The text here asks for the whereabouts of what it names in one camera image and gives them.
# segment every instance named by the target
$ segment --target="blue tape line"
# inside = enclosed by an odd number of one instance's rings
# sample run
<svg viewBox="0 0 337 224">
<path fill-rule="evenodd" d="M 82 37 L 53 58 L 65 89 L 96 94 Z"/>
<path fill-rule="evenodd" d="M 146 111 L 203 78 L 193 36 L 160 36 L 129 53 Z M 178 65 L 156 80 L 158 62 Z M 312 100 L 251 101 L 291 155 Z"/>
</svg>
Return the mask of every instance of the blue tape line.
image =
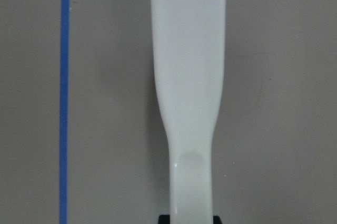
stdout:
<svg viewBox="0 0 337 224">
<path fill-rule="evenodd" d="M 67 224 L 69 0 L 61 0 L 59 221 Z"/>
</svg>

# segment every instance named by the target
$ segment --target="gray surface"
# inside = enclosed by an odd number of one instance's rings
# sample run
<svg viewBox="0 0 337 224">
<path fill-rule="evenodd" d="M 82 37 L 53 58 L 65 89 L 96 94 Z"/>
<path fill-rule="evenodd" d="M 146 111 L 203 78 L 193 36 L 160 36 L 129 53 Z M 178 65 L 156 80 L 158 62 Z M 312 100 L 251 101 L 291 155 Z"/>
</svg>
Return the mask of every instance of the gray surface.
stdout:
<svg viewBox="0 0 337 224">
<path fill-rule="evenodd" d="M 57 223 L 60 0 L 0 6 L 0 222 Z M 336 12 L 337 0 L 227 0 L 223 223 L 337 222 Z M 68 223 L 156 223 L 169 160 L 150 0 L 71 0 L 70 27 Z"/>
<path fill-rule="evenodd" d="M 0 0 L 0 223 L 58 223 L 60 0 Z"/>
</svg>

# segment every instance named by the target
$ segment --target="white plastic handle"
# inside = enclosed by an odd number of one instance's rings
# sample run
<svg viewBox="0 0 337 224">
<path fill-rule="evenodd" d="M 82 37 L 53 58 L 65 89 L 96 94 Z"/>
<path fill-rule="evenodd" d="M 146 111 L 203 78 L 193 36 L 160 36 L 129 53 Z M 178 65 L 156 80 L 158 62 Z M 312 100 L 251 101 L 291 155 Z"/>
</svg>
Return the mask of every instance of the white plastic handle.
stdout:
<svg viewBox="0 0 337 224">
<path fill-rule="evenodd" d="M 212 224 L 225 0 L 151 1 L 156 91 L 170 150 L 171 224 Z"/>
</svg>

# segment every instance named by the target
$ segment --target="blue line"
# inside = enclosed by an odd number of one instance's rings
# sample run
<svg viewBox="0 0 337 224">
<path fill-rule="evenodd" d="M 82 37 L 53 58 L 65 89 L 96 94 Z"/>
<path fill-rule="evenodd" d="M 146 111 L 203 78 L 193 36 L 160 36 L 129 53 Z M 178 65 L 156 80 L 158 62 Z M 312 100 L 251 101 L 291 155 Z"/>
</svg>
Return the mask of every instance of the blue line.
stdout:
<svg viewBox="0 0 337 224">
<path fill-rule="evenodd" d="M 61 0 L 59 221 L 67 224 L 69 0 Z"/>
</svg>

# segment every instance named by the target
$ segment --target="white object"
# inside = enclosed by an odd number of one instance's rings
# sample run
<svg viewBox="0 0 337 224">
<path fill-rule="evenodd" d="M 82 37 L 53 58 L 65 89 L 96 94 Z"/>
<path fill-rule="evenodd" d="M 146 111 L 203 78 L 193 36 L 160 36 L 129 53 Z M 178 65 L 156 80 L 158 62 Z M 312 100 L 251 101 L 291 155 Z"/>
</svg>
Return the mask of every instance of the white object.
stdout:
<svg viewBox="0 0 337 224">
<path fill-rule="evenodd" d="M 212 224 L 211 150 L 225 0 L 151 0 L 156 91 L 170 150 L 171 224 Z"/>
</svg>

